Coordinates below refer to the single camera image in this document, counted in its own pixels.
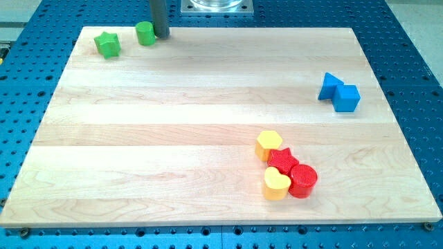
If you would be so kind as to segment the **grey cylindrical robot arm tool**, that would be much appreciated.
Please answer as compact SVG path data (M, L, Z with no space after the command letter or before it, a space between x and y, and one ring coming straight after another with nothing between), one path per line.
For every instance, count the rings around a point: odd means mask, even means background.
M170 36L166 0L149 0L154 34L159 39Z

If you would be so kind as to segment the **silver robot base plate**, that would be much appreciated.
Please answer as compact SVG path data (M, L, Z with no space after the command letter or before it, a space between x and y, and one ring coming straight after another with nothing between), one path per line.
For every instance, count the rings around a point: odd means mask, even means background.
M253 14L253 0L181 0L185 15Z

